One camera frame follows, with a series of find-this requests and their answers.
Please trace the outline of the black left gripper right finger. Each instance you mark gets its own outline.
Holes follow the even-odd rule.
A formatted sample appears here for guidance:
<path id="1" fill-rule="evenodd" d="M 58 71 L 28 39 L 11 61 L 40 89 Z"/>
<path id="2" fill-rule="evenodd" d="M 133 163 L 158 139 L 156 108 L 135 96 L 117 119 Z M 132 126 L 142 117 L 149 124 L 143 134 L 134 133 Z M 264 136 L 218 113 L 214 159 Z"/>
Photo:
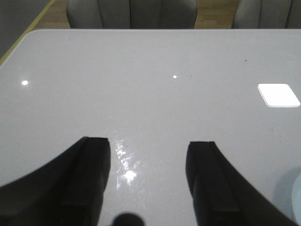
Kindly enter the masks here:
<path id="1" fill-rule="evenodd" d="M 186 178 L 199 226 L 294 226 L 227 160 L 215 142 L 190 142 Z"/>

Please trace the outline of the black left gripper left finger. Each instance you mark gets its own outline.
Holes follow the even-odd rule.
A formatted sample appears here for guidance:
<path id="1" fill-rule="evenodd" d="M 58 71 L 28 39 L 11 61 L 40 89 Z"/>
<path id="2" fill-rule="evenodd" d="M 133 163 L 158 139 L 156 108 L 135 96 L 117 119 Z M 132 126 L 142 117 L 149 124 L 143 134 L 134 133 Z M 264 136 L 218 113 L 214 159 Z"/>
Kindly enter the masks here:
<path id="1" fill-rule="evenodd" d="M 83 137 L 0 188 L 3 226 L 96 226 L 111 166 L 107 138 Z"/>

